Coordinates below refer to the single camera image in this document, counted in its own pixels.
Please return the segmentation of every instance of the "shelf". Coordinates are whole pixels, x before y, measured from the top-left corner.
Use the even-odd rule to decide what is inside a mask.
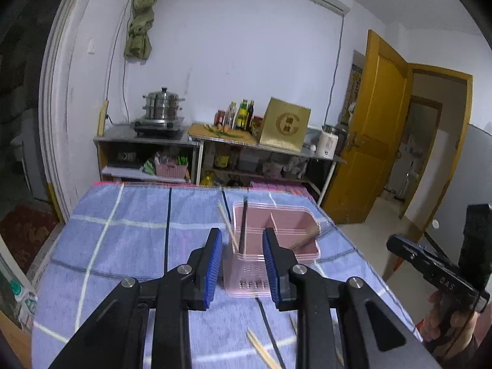
[[[191,140],[188,136],[188,127],[182,126],[175,132],[173,138],[169,137],[138,137],[137,133],[129,125],[116,125],[104,131],[104,135],[96,136],[94,141],[109,141],[121,143],[157,144],[157,145],[181,145],[183,147],[195,147],[199,141]]]
[[[264,175],[260,175],[259,173],[251,173],[251,172],[241,172],[241,171],[231,171],[228,169],[217,169],[217,168],[203,168],[204,172],[216,172],[216,173],[223,173],[225,175],[236,175],[236,176],[247,176],[247,177],[255,177],[255,178],[260,178],[260,179],[265,179],[268,181],[284,181],[284,182],[291,182],[291,183],[307,183],[309,184],[314,192],[316,192],[318,195],[321,195],[321,191],[319,190],[316,185],[311,182],[307,178],[302,178],[298,179],[297,177],[281,177],[281,178],[274,178],[274,177],[266,177]]]
[[[345,164],[345,160],[341,159],[339,156],[335,155],[333,158],[326,158],[324,156],[320,156],[316,153],[313,153],[309,148],[302,147],[301,151],[291,151],[287,149],[279,149],[277,147],[272,147],[265,144],[248,144],[239,140],[228,140],[221,139],[218,137],[209,137],[209,136],[191,136],[193,140],[203,140],[203,141],[214,141],[215,143],[224,143],[229,145],[238,145],[241,147],[247,147],[249,149],[257,149],[262,151],[270,151],[271,153],[280,153],[285,155],[293,155],[296,157],[310,158],[310,159],[319,159],[321,161],[335,161],[341,164]]]
[[[137,179],[141,181],[162,181],[165,183],[186,183],[185,179],[179,179],[177,177],[160,177],[154,175],[148,175],[145,172],[141,172],[139,169],[132,168],[115,168],[112,166],[106,166],[102,169],[103,175],[109,175],[113,177],[126,177],[128,179]]]

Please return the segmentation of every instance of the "pot lid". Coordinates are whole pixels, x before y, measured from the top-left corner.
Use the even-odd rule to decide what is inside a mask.
[[[144,98],[158,98],[158,99],[167,99],[167,98],[176,98],[178,99],[179,96],[176,93],[170,93],[167,91],[167,87],[163,87],[161,91],[152,91],[148,95],[144,96]]]

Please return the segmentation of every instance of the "tablecloth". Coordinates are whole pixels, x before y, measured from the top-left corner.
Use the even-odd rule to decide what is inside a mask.
[[[225,230],[217,202],[225,202],[232,209],[245,194],[250,203],[308,208],[322,229],[318,240],[321,258],[312,268],[342,281],[361,277],[420,338],[408,313],[360,251],[306,197],[254,189],[102,184],[94,186],[74,209],[39,283],[33,369],[48,368],[122,278],[145,281],[161,277],[168,269],[185,263],[192,250],[202,247],[212,227]],[[222,233],[227,244],[226,232]],[[295,317],[293,312],[278,312],[270,298],[232,298],[218,285],[209,310],[189,313],[193,367],[264,368],[246,337],[250,328],[277,361],[281,359],[286,368],[294,368],[296,336],[289,315]],[[146,368],[151,365],[152,331],[151,311]]]

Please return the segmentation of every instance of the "cutting board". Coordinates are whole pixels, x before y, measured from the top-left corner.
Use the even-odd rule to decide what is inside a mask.
[[[230,141],[238,141],[239,143],[256,145],[256,139],[243,130],[228,130],[227,132],[218,131],[215,126],[203,124],[203,123],[194,123],[188,128],[188,134],[191,137],[195,137],[197,139],[202,138],[215,138],[215,139],[223,139]]]

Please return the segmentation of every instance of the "wooden door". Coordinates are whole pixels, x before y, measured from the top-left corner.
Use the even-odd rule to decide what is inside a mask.
[[[335,223],[362,223],[390,174],[410,103],[408,63],[372,30],[348,142],[327,197]]]

